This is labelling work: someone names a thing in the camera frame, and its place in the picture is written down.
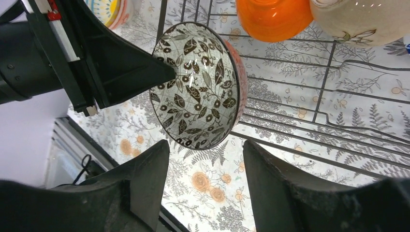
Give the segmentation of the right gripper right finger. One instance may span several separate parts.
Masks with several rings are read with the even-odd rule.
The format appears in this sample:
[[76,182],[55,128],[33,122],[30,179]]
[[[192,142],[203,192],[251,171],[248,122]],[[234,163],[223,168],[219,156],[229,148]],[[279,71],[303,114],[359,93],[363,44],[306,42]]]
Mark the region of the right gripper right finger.
[[259,232],[407,232],[410,181],[386,178],[354,188],[309,174],[252,140],[244,164]]

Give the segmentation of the pink speckled bowl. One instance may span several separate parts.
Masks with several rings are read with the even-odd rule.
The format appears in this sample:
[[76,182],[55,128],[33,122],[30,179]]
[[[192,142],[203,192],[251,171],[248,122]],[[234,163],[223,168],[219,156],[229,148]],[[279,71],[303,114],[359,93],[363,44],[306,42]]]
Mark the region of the pink speckled bowl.
[[247,101],[248,76],[237,51],[209,27],[182,22],[160,37],[153,57],[176,75],[149,91],[165,132],[193,150],[220,144],[239,122]]

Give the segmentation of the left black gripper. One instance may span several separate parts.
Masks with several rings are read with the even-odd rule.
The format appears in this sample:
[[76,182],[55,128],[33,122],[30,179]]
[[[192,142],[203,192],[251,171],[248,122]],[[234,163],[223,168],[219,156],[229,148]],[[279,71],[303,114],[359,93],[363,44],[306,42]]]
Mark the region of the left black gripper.
[[94,116],[175,79],[174,69],[103,25],[82,0],[59,0],[81,59],[59,20],[32,0],[17,0],[0,15],[0,102],[26,101],[63,89],[73,109]]

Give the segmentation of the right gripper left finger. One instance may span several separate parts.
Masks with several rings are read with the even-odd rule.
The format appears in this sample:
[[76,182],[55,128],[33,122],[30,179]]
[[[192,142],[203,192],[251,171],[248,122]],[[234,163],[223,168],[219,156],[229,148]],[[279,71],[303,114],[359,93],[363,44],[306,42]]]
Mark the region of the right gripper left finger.
[[3,232],[154,232],[170,148],[161,140],[138,157],[73,185],[41,189],[2,180]]

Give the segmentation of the yellow sun pattern bowl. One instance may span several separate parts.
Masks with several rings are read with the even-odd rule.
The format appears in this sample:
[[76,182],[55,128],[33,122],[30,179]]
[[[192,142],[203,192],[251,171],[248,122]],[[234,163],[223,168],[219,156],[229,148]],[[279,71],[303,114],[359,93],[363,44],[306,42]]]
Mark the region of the yellow sun pattern bowl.
[[119,14],[119,0],[85,0],[85,3],[91,12],[108,28]]

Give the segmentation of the beige bowl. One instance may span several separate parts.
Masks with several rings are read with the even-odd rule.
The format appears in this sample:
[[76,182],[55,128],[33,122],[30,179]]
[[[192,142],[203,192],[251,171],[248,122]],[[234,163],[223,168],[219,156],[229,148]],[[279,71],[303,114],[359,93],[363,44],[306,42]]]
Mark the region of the beige bowl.
[[383,46],[410,32],[408,0],[311,0],[314,21],[336,41]]

